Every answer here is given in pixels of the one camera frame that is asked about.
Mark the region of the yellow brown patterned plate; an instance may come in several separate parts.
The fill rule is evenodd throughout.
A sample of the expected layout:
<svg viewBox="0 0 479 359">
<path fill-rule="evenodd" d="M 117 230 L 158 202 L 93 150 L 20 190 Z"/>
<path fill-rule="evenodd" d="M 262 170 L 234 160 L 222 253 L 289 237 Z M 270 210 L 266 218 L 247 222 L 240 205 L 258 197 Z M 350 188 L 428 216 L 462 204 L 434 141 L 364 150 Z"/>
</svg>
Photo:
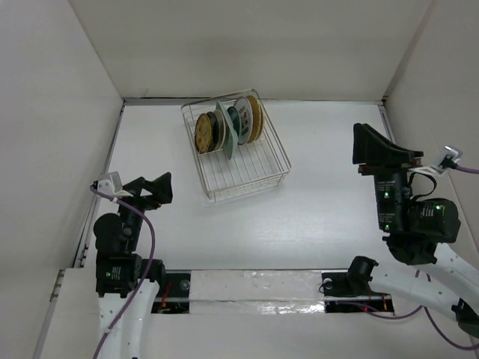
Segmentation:
<svg viewBox="0 0 479 359">
<path fill-rule="evenodd" d="M 207 153 L 213 143 L 213 127 L 207 114 L 201 114 L 195 125 L 195 147 L 199 153 Z"/>
</svg>

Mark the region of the light green rectangular dish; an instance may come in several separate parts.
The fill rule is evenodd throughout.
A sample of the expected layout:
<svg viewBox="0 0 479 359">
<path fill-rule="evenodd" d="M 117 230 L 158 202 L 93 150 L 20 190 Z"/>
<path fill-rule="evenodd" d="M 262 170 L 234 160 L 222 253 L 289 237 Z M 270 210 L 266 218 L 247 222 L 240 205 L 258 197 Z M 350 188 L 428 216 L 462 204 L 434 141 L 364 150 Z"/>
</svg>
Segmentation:
<svg viewBox="0 0 479 359">
<path fill-rule="evenodd" d="M 232 157 L 234 156 L 234 153 L 238 147 L 238 135 L 236 131 L 234 130 L 233 122 L 231 119 L 231 116 L 229 115 L 227 109 L 225 106 L 217 101 L 216 102 L 216 109 L 220 110 L 220 112 L 223 115 L 224 121 L 225 121 L 225 142 L 223 145 L 223 150 L 225 153 L 225 156 L 228 160 L 231 160 Z"/>
</svg>

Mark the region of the cream plate brown smear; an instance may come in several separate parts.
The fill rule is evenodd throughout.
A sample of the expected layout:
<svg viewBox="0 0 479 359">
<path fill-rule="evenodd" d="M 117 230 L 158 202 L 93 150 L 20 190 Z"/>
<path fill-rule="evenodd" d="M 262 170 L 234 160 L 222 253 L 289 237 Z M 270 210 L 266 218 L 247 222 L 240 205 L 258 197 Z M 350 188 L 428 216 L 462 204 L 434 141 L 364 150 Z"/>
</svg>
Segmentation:
<svg viewBox="0 0 479 359">
<path fill-rule="evenodd" d="M 220 132 L 219 142 L 216 149 L 224 150 L 228 144 L 228 136 L 229 136 L 228 122 L 226 121 L 225 116 L 221 110 L 215 110 L 215 115 L 219 122 L 219 132 Z"/>
</svg>

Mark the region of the white plate red characters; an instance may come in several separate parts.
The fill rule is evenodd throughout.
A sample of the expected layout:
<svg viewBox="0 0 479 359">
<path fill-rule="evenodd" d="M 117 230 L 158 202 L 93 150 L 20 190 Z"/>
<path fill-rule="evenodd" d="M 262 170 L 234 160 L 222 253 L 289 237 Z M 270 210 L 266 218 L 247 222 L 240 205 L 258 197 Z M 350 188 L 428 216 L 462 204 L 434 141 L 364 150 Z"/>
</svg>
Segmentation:
<svg viewBox="0 0 479 359">
<path fill-rule="evenodd" d="M 240 131 L 238 134 L 238 145 L 248 142 L 253 127 L 253 114 L 251 103 L 244 96 L 241 96 L 234 103 L 235 109 L 238 111 L 240 120 Z"/>
</svg>

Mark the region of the yellow woven pattern plate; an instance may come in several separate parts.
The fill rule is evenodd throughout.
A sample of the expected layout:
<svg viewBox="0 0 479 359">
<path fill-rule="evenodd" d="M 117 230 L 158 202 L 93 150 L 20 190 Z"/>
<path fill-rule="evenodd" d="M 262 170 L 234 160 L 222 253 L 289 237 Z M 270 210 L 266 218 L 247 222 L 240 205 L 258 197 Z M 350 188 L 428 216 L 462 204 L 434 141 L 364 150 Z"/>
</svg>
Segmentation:
<svg viewBox="0 0 479 359">
<path fill-rule="evenodd" d="M 253 127 L 251 131 L 249 143 L 256 141 L 263 131 L 263 111 L 261 104 L 258 99 L 252 95 L 248 95 L 247 99 L 251 105 L 252 115 L 253 115 Z"/>
</svg>

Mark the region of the blue floral round plate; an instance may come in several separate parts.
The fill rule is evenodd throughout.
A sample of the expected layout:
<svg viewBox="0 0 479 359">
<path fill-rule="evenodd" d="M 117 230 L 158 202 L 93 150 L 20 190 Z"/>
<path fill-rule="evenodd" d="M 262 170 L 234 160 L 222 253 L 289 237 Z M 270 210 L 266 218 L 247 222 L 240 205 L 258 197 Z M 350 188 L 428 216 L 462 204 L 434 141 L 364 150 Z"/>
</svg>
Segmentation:
<svg viewBox="0 0 479 359">
<path fill-rule="evenodd" d="M 228 108 L 228 113 L 230 115 L 234 131 L 236 132 L 237 137 L 239 137 L 242 130 L 242 122 L 240 120 L 240 114 L 237 111 L 236 107 L 233 105 Z"/>
</svg>

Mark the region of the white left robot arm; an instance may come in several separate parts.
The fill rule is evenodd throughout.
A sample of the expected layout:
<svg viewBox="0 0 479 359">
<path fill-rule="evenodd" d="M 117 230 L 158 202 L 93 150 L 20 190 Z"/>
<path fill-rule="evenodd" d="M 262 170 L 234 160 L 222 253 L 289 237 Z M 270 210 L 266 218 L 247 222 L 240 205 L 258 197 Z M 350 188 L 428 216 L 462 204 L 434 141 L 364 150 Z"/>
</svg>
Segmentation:
<svg viewBox="0 0 479 359">
<path fill-rule="evenodd" d="M 117 172 L 102 175 L 91 187 L 96 196 L 118 205 L 101 215 L 93 232 L 97 250 L 95 277 L 100 315 L 94 358 L 140 358 L 156 296 L 167 286 L 163 261 L 137 254 L 142 225 L 156 233 L 147 211 L 173 200 L 171 173 L 149 181 L 138 177 L 123 184 Z"/>
</svg>

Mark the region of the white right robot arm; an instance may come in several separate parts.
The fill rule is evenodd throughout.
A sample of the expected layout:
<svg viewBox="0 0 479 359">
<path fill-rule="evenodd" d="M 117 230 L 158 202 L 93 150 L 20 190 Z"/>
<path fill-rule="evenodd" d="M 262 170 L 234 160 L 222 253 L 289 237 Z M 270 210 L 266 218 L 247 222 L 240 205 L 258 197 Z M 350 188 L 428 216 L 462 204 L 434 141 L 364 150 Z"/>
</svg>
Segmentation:
<svg viewBox="0 0 479 359">
<path fill-rule="evenodd" d="M 366 123 L 353 126 L 353 164 L 363 176 L 373 177 L 379 229 L 399 263 L 431 276 L 393 274 L 377 261 L 354 258 L 346 275 L 349 291 L 385 292 L 435 310 L 478 336 L 478 270 L 452 248 L 460 230 L 459 211 L 448 199 L 413 194 L 412 181 L 423 175 L 431 182 L 449 170 L 461 171 L 461 151 L 446 147 L 433 165 L 421 163 L 423 152 L 400 147 Z"/>
</svg>

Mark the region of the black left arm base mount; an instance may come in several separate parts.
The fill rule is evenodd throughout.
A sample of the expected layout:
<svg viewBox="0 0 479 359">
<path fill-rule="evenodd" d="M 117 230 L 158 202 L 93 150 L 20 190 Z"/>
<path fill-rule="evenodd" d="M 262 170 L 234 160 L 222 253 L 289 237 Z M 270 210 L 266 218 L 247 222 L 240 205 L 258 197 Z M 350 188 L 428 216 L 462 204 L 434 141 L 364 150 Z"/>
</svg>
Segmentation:
<svg viewBox="0 0 479 359">
<path fill-rule="evenodd" d="M 152 314 L 189 313 L 190 271 L 168 271 L 151 309 Z"/>
</svg>

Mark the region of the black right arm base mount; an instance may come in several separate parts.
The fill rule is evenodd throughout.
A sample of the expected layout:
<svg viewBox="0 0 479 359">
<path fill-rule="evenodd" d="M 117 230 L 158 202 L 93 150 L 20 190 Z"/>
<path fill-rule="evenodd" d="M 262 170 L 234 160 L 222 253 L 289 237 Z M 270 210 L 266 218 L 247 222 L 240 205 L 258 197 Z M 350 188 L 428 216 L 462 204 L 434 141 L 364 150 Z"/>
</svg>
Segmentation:
<svg viewBox="0 0 479 359">
<path fill-rule="evenodd" d="M 347 282 L 345 271 L 322 273 L 319 292 L 323 294 L 326 313 L 393 313 L 389 294 L 353 289 Z"/>
</svg>

